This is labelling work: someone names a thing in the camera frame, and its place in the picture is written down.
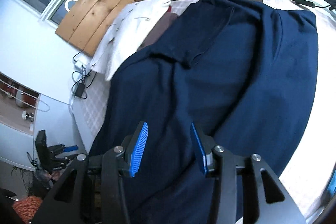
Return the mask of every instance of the navy blue garment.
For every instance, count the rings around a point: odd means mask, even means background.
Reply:
[[[111,80],[90,154],[148,123],[140,170],[125,180],[132,223],[206,223],[213,181],[195,163],[192,121],[236,155],[260,154],[280,175],[308,122],[317,63],[312,12],[246,0],[191,4],[129,57]]]

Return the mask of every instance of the maroon fabric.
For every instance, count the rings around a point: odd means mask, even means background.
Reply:
[[[179,16],[175,13],[166,12],[149,32],[141,46],[138,48],[138,51],[146,46],[154,44],[178,17]]]

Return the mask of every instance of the orange yarn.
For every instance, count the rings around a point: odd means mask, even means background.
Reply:
[[[41,198],[29,196],[28,198],[14,202],[13,208],[23,222],[29,224],[41,203]]]

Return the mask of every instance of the white ring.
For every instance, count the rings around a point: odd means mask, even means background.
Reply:
[[[70,9],[68,7],[68,4],[69,4],[70,1],[78,1],[78,0],[66,0],[64,5],[65,5],[65,9],[66,9],[67,12],[70,11]]]

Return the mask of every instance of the screw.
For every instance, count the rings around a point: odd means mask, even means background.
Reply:
[[[261,161],[261,156],[258,155],[258,154],[253,154],[251,157],[252,157],[252,159],[255,160],[255,161]]]
[[[118,145],[115,148],[113,148],[113,151],[115,153],[121,153],[122,151],[124,151],[124,148],[122,146]]]
[[[215,146],[215,150],[219,153],[223,153],[224,152],[224,147],[220,146],[220,145],[216,145]]]
[[[77,160],[79,160],[79,161],[83,161],[83,160],[85,160],[85,158],[86,158],[86,155],[85,155],[85,154],[79,154],[79,155],[77,156]]]

